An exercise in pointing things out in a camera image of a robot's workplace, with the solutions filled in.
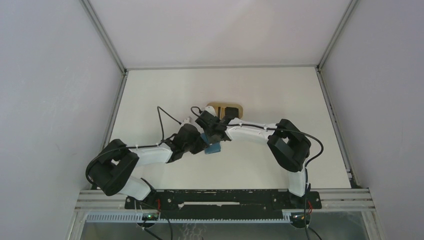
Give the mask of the blue leather card holder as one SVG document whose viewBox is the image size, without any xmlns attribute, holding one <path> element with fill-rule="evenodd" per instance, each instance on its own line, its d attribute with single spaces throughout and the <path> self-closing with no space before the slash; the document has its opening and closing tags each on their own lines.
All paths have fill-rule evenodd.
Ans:
<svg viewBox="0 0 424 240">
<path fill-rule="evenodd" d="M 205 133 L 202 133 L 200 136 L 206 144 L 206 148 L 203 150 L 206 155 L 219 153 L 221 151 L 221 145 L 219 142 L 210 143 Z"/>
</svg>

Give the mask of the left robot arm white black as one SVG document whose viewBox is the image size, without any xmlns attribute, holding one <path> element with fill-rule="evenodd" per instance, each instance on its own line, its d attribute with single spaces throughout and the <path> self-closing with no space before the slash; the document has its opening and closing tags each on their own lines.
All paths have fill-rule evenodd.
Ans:
<svg viewBox="0 0 424 240">
<path fill-rule="evenodd" d="M 133 176 L 133 171 L 145 165 L 173 163 L 186 153 L 195 155 L 208 146 L 198 129 L 190 123 L 184 123 L 177 133 L 154 145 L 128 146 L 122 140 L 114 139 L 90 161 L 85 177 L 106 196 L 127 195 L 149 209 L 157 200 L 155 189 L 145 179 Z"/>
</svg>

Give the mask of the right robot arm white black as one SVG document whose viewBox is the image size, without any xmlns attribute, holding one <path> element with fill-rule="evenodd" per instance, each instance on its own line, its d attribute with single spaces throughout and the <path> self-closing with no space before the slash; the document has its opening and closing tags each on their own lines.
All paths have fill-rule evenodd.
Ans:
<svg viewBox="0 0 424 240">
<path fill-rule="evenodd" d="M 250 141 L 266 145 L 278 165 L 287 171 L 289 203 L 302 208 L 309 201 L 310 162 L 324 152 L 324 144 L 315 136 L 300 131 L 290 120 L 277 123 L 254 123 L 233 116 L 219 118 L 204 109 L 195 122 L 211 144 L 224 141 Z"/>
</svg>

